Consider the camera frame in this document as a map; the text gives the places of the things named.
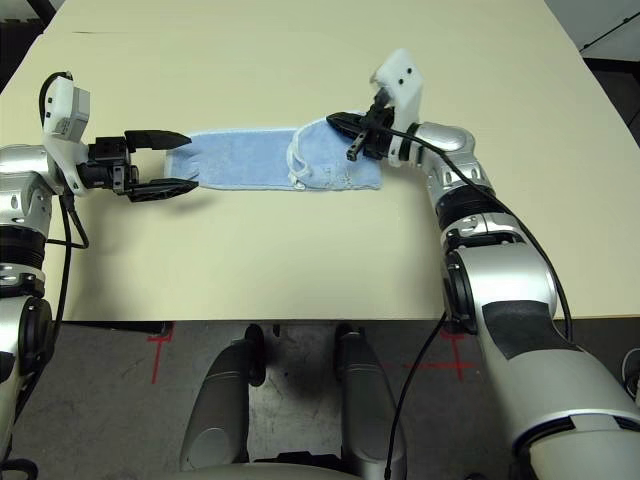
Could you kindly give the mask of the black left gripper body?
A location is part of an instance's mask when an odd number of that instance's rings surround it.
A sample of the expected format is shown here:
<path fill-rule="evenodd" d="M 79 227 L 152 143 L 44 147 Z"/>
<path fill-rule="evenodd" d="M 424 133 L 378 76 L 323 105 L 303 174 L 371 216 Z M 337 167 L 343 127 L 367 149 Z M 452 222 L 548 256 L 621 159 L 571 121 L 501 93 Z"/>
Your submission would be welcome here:
<path fill-rule="evenodd" d="M 79 176 L 88 189 L 108 189 L 129 195 L 137 180 L 137 168 L 124 136 L 97 137 L 88 145 L 87 161 L 79 165 Z"/>

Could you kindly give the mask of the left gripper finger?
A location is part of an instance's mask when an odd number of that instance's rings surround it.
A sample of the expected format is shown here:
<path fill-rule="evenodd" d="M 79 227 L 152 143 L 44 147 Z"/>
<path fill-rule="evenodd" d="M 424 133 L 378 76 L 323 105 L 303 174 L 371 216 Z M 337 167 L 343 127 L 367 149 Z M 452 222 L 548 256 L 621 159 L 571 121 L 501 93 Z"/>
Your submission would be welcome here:
<path fill-rule="evenodd" d="M 164 178 L 144 184 L 132 184 L 126 196 L 133 203 L 171 199 L 194 190 L 198 183 L 193 180 Z"/>
<path fill-rule="evenodd" d="M 167 130 L 127 130 L 124 137 L 130 151 L 173 150 L 192 142 L 190 137 Z"/>

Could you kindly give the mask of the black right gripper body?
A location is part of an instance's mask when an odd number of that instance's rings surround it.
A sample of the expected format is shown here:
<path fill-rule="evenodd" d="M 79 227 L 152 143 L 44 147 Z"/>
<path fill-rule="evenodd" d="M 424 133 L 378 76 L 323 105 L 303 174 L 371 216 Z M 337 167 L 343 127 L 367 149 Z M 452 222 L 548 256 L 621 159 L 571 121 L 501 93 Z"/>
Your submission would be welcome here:
<path fill-rule="evenodd" d="M 374 113 L 369 112 L 366 115 L 371 120 L 372 131 L 365 135 L 351 136 L 353 142 L 348 148 L 346 156 L 349 161 L 355 162 L 359 153 L 374 160 L 383 159 L 389 152 L 392 135 L 386 130 L 393 126 L 395 119 L 395 108 L 384 107 L 376 110 Z"/>

